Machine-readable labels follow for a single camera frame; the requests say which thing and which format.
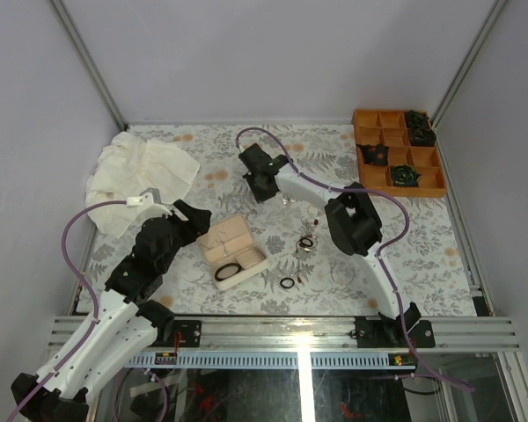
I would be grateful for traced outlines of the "beige jewelry box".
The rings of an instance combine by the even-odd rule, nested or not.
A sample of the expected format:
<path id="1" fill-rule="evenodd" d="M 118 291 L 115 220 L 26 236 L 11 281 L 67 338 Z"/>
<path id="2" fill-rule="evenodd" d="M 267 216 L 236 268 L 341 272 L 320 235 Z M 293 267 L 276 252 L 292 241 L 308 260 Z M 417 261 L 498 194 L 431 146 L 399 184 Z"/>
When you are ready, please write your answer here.
<path id="1" fill-rule="evenodd" d="M 234 215 L 213 223 L 208 233 L 197 239 L 197 244 L 210 265 L 211 279 L 219 291 L 229 290 L 269 268 L 268 256 L 256 244 L 243 215 Z M 227 280 L 215 281 L 216 269 L 230 262 L 239 263 L 243 271 Z"/>

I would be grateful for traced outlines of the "black bangle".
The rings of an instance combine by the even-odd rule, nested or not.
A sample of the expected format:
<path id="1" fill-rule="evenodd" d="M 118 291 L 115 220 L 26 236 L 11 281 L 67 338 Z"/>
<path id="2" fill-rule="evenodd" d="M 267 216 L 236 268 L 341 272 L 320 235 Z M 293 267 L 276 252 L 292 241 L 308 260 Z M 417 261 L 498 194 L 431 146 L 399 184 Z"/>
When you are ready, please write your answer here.
<path id="1" fill-rule="evenodd" d="M 243 271 L 243 267 L 239 263 L 237 262 L 227 263 L 216 269 L 215 281 L 221 282 L 221 281 L 227 280 L 230 277 L 242 271 Z"/>

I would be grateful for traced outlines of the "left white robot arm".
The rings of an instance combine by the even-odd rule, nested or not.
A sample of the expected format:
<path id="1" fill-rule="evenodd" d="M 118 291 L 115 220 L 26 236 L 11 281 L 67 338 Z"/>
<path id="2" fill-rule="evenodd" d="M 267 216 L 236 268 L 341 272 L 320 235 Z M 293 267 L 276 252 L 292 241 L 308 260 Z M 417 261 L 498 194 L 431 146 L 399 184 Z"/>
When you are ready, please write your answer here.
<path id="1" fill-rule="evenodd" d="M 183 200 L 170 208 L 148 196 L 123 203 L 145 214 L 131 252 L 92 297 L 92 312 L 64 346 L 35 374 L 14 380 L 13 417 L 83 421 L 93 398 L 134 356 L 177 338 L 175 315 L 151 297 L 179 250 L 208 233 L 212 214 Z"/>

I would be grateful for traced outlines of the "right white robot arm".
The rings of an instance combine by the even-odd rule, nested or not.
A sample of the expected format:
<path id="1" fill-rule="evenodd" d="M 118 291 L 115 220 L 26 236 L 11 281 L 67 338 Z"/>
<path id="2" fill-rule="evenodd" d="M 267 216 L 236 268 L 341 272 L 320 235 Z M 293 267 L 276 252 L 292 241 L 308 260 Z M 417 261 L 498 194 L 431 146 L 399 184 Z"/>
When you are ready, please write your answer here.
<path id="1" fill-rule="evenodd" d="M 397 277 L 386 260 L 382 222 L 370 191 L 354 183 L 332 186 L 295 168 L 285 155 L 271 157 L 258 144 L 239 151 L 238 158 L 247 168 L 244 179 L 254 198 L 264 202 L 277 193 L 286 193 L 325 211 L 334 245 L 348 256 L 357 256 L 378 301 L 379 315 L 385 320 L 385 340 L 392 346 L 404 346 L 415 335 L 421 319 L 413 302 L 401 295 Z"/>

